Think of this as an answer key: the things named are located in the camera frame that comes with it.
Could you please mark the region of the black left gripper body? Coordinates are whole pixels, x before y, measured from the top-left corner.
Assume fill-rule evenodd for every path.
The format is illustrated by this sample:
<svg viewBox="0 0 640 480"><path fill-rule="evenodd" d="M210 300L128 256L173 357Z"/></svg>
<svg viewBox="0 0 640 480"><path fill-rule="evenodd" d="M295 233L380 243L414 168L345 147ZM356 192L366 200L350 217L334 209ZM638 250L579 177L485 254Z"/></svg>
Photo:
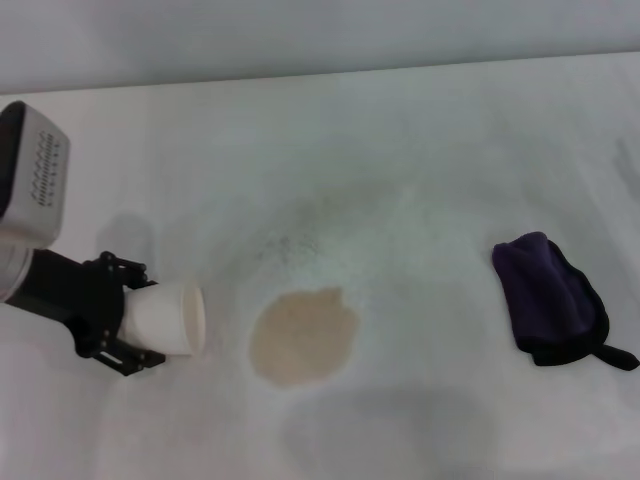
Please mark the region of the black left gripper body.
<svg viewBox="0 0 640 480"><path fill-rule="evenodd" d="M117 334L124 316L125 270L126 261L110 252L79 263L36 250L6 303L65 326L80 356L124 356Z"/></svg>

